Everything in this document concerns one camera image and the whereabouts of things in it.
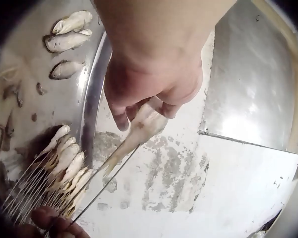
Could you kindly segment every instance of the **stainless steel surface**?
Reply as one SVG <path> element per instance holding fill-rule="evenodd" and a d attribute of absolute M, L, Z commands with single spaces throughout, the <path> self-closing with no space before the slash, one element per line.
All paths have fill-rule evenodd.
<path fill-rule="evenodd" d="M 250 1 L 219 21 L 200 133 L 286 150 L 294 113 L 287 42 Z"/>
<path fill-rule="evenodd" d="M 90 40 L 74 50 L 49 53 L 42 42 L 43 36 L 50 33 L 57 20 L 78 10 L 88 10 L 93 14 L 92 22 L 86 26 L 93 32 Z M 7 82 L 0 80 L 0 124 L 6 124 L 13 110 L 15 126 L 10 151 L 1 153 L 1 158 L 5 160 L 14 156 L 14 148 L 27 146 L 30 140 L 47 128 L 65 123 L 71 125 L 71 134 L 76 136 L 86 152 L 87 164 L 91 166 L 93 142 L 90 139 L 94 138 L 110 55 L 105 30 L 98 24 L 98 15 L 89 0 L 44 0 L 34 7 L 0 49 L 0 70 L 17 66 L 24 93 L 22 108 L 17 107 L 13 98 L 3 101 L 2 92 Z M 51 80 L 49 73 L 61 60 L 85 62 L 85 65 L 81 72 L 69 79 Z M 38 82 L 47 90 L 46 94 L 37 93 Z M 37 115 L 36 121 L 32 120 L 33 114 Z"/>

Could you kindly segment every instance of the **skewer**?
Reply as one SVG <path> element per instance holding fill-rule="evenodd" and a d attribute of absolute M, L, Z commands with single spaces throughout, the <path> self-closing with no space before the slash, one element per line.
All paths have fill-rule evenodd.
<path fill-rule="evenodd" d="M 141 144 L 139 144 L 135 150 L 131 153 L 131 155 L 126 159 L 126 161 L 121 165 L 121 167 L 117 170 L 117 172 L 113 175 L 113 177 L 111 177 L 111 179 L 105 184 L 105 186 L 102 188 L 102 190 L 100 190 L 100 192 L 93 198 L 93 200 L 87 205 L 87 207 L 74 219 L 74 221 L 68 226 L 70 227 L 73 223 L 75 223 L 86 211 L 87 209 L 93 204 L 93 202 L 101 195 L 101 193 L 106 189 L 106 187 L 109 185 L 109 183 L 113 180 L 113 178 L 121 171 L 121 169 L 125 166 L 125 164 L 129 161 L 129 159 L 134 155 L 134 153 L 136 152 L 136 150 L 141 146 Z M 100 171 L 100 169 L 97 169 L 97 171 L 90 177 L 90 179 L 84 184 L 84 186 L 79 190 L 78 193 L 75 194 L 75 196 L 72 197 L 72 199 L 70 200 L 70 203 L 72 203 L 75 198 L 85 189 L 85 187 L 89 184 L 89 182 L 96 176 L 96 174 L 98 174 L 98 172 Z M 57 221 L 57 219 L 59 217 L 61 217 L 61 214 L 66 210 L 67 206 L 65 206 L 59 213 L 58 216 L 55 217 L 53 219 L 53 221 L 51 222 L 51 224 L 49 225 L 49 227 L 45 230 L 45 232 L 43 233 L 43 237 L 45 237 L 47 235 L 47 233 L 49 232 L 49 230 L 53 227 L 53 225 L 55 225 L 55 222 Z"/>

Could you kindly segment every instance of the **stainless steel tray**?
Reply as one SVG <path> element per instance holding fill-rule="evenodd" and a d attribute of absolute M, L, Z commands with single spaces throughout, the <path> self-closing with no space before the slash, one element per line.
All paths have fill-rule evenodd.
<path fill-rule="evenodd" d="M 78 10 L 93 14 L 92 22 L 86 27 L 93 32 L 90 40 L 77 49 L 51 54 L 44 47 L 43 36 L 50 33 L 57 20 Z M 105 30 L 89 0 L 44 0 L 23 17 L 0 48 L 0 70 L 20 68 L 24 94 L 21 108 L 15 97 L 3 100 L 9 82 L 0 80 L 0 124 L 6 125 L 12 111 L 15 128 L 10 150 L 0 153 L 9 178 L 18 178 L 22 170 L 24 158 L 17 155 L 15 148 L 33 146 L 31 142 L 39 135 L 63 123 L 71 125 L 71 134 L 85 151 L 86 165 L 92 167 L 98 106 L 110 55 Z M 51 80 L 49 73 L 61 60 L 85 62 L 85 66 L 69 79 Z M 38 82 L 47 90 L 46 94 L 37 93 Z"/>

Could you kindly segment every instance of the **small fish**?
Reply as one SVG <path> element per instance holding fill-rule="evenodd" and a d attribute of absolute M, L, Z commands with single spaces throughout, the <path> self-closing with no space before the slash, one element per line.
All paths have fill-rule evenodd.
<path fill-rule="evenodd" d="M 52 34 L 60 35 L 68 33 L 72 30 L 79 31 L 93 19 L 93 15 L 89 11 L 73 12 L 65 19 L 59 20 L 53 30 Z"/>
<path fill-rule="evenodd" d="M 82 69 L 83 64 L 74 61 L 62 60 L 52 69 L 50 79 L 67 79 Z"/>
<path fill-rule="evenodd" d="M 135 119 L 132 120 L 130 132 L 123 143 L 109 156 L 106 162 L 99 168 L 107 167 L 104 176 L 108 176 L 119 161 L 132 152 L 138 145 L 144 144 L 151 137 L 160 133 L 165 128 L 168 119 L 154 110 L 147 102 L 141 106 Z"/>
<path fill-rule="evenodd" d="M 90 169 L 88 170 L 83 176 L 79 179 L 78 183 L 75 186 L 75 189 L 73 192 L 71 192 L 71 195 L 68 197 L 69 200 L 71 200 L 80 190 L 84 185 L 87 183 L 87 181 L 90 179 L 92 176 L 93 170 Z"/>
<path fill-rule="evenodd" d="M 57 130 L 57 132 L 55 133 L 55 135 L 53 136 L 53 138 L 51 139 L 50 143 L 48 144 L 47 147 L 45 147 L 45 149 L 40 153 L 40 155 L 45 154 L 49 151 L 51 151 L 52 149 L 54 149 L 57 146 L 57 141 L 67 135 L 70 132 L 71 128 L 67 125 L 62 126 L 61 128 L 59 128 Z"/>
<path fill-rule="evenodd" d="M 61 184 L 65 184 L 67 181 L 73 179 L 73 177 L 80 171 L 85 155 L 84 152 L 78 153 L 71 164 L 66 169 L 65 175 L 61 180 Z"/>
<path fill-rule="evenodd" d="M 70 192 L 73 189 L 75 189 L 76 184 L 79 182 L 81 177 L 86 173 L 86 171 L 87 171 L 87 167 L 85 167 L 84 169 L 81 169 L 73 178 L 71 185 L 66 189 L 64 188 L 64 190 L 66 190 L 66 192 Z"/>
<path fill-rule="evenodd" d="M 49 35 L 44 38 L 44 42 L 50 52 L 63 52 L 77 48 L 87 41 L 91 35 L 86 35 L 86 32 L 85 30 L 82 34 L 71 31 L 63 35 Z"/>
<path fill-rule="evenodd" d="M 37 92 L 39 95 L 44 95 L 47 93 L 47 90 L 45 89 L 42 89 L 42 86 L 40 83 L 37 83 Z"/>
<path fill-rule="evenodd" d="M 79 150 L 80 147 L 78 144 L 72 144 L 65 150 L 63 150 L 58 158 L 58 163 L 56 167 L 52 170 L 51 174 L 56 175 L 62 170 L 65 170 L 71 164 Z"/>

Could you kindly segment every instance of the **finger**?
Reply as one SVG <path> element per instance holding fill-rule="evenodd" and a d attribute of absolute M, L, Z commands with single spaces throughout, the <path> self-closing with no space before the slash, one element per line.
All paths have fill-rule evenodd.
<path fill-rule="evenodd" d="M 51 220 L 57 217 L 58 213 L 50 207 L 40 207 L 31 213 L 32 221 L 41 229 L 47 229 Z"/>
<path fill-rule="evenodd" d="M 57 212 L 50 207 L 40 207 L 32 212 L 33 222 L 42 229 L 47 229 L 57 216 Z M 57 233 L 67 231 L 75 236 L 75 238 L 90 238 L 90 236 L 76 223 L 71 225 L 70 219 L 58 218 L 54 225 Z"/>
<path fill-rule="evenodd" d="M 30 224 L 23 224 L 17 228 L 18 237 L 24 238 L 43 238 L 38 229 Z"/>
<path fill-rule="evenodd" d="M 170 105 L 170 104 L 164 102 L 162 104 L 162 107 L 159 108 L 157 111 L 161 115 L 165 116 L 166 118 L 173 119 L 173 118 L 175 118 L 175 115 L 181 106 L 182 105 Z"/>

